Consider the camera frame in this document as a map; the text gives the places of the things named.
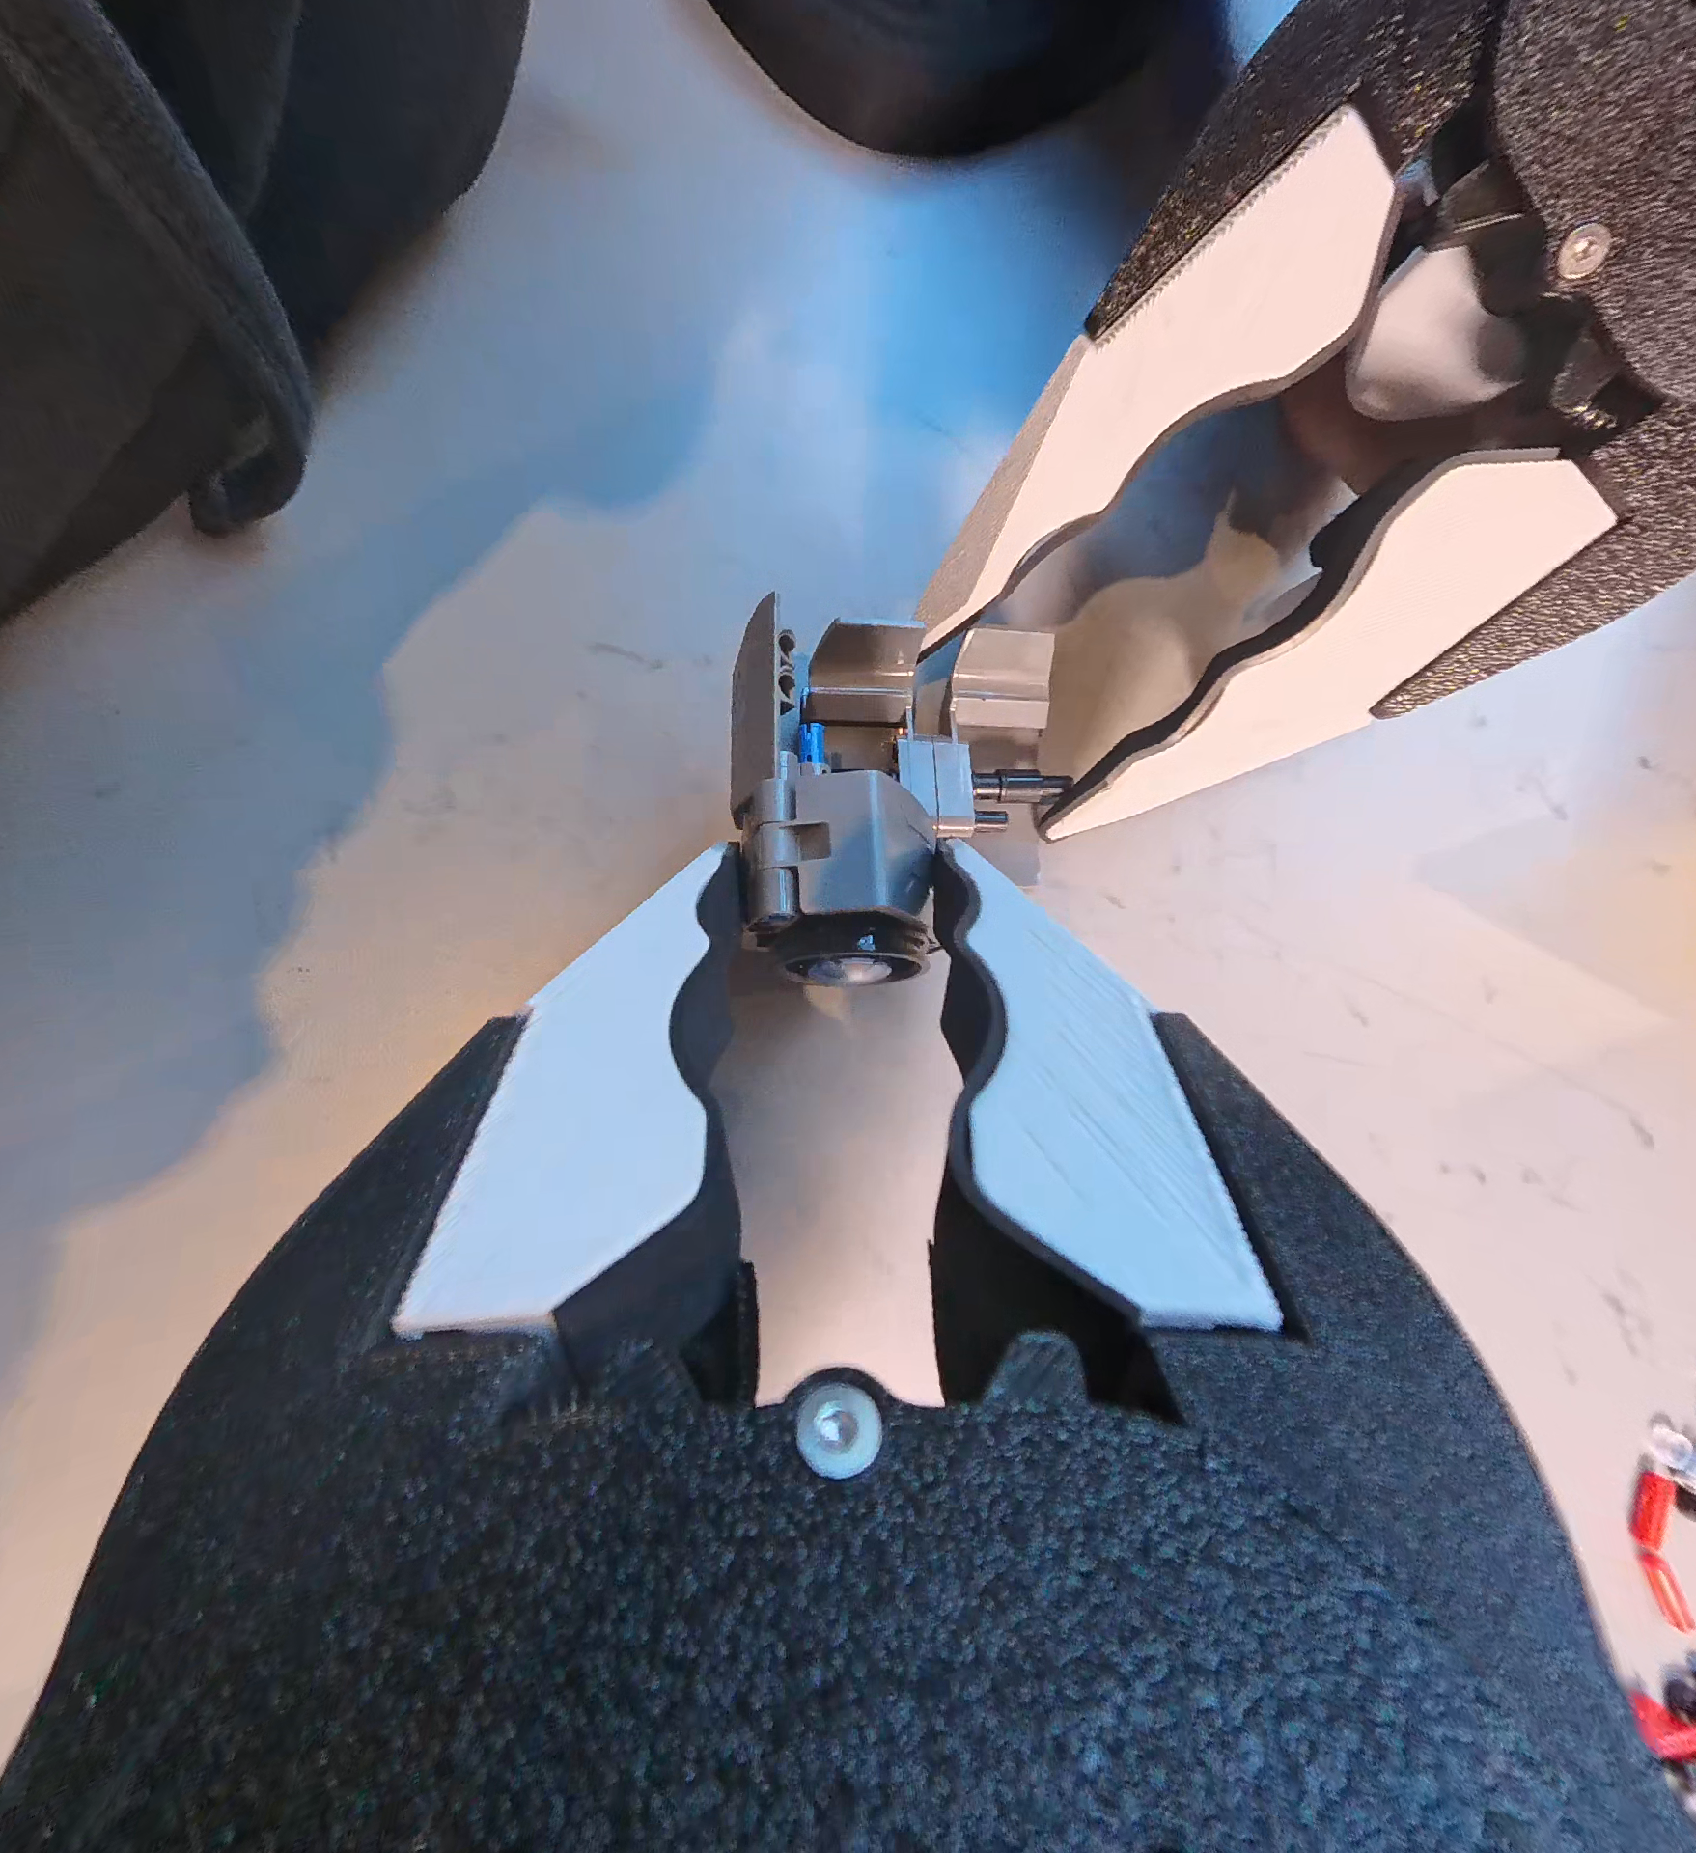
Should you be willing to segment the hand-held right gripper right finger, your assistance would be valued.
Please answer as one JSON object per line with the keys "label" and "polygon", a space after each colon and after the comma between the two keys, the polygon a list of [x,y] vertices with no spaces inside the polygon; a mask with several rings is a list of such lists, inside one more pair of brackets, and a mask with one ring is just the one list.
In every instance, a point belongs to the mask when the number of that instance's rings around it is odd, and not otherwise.
{"label": "hand-held right gripper right finger", "polygon": [[1283,1312],[1135,985],[969,843],[940,851],[952,1174],[979,1217],[1144,1330]]}

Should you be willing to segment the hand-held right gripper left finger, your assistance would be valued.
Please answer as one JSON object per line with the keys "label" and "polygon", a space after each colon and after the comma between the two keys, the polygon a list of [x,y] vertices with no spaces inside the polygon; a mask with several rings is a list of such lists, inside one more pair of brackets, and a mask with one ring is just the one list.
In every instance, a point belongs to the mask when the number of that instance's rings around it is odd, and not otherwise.
{"label": "hand-held right gripper left finger", "polygon": [[587,1338],[589,1289],[673,1223],[737,1248],[710,1079],[737,940],[732,845],[685,865],[525,1007],[391,1318]]}

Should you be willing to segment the grey toy brick assembly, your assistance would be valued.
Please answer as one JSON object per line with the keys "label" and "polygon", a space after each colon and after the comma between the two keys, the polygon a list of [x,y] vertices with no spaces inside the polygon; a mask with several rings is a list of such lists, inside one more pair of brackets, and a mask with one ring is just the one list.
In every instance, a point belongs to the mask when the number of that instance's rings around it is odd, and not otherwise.
{"label": "grey toy brick assembly", "polygon": [[1037,767],[1055,639],[839,619],[796,641],[769,592],[730,686],[743,927],[800,985],[915,977],[938,855],[1053,804]]}

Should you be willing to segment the grey desk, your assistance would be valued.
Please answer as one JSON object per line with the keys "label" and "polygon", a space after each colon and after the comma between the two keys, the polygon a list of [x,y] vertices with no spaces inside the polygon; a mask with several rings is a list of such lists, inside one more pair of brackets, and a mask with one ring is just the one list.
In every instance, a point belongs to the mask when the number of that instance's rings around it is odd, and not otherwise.
{"label": "grey desk", "polygon": [[[1277,4],[950,166],[702,4],[535,4],[488,168],[233,543],[0,631],[0,1770],[147,1425],[475,1030],[722,833],[767,590],[907,615]],[[1573,649],[1045,851],[1452,1303],[1625,1670],[1631,1445],[1696,1359],[1696,577]]]}

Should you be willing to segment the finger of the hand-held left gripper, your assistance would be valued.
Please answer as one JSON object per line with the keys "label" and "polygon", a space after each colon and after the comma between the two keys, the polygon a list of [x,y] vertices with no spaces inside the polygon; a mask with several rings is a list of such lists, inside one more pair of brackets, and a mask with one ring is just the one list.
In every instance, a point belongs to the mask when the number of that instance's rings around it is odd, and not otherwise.
{"label": "finger of the hand-held left gripper", "polygon": [[1337,353],[1368,304],[1394,211],[1394,174],[1345,105],[1102,337],[1076,337],[926,586],[922,641],[973,623],[1168,436]]}
{"label": "finger of the hand-held left gripper", "polygon": [[1290,612],[1218,652],[1183,703],[1049,806],[1049,841],[1135,818],[1368,726],[1374,707],[1618,516],[1557,452],[1462,452],[1337,518]]}

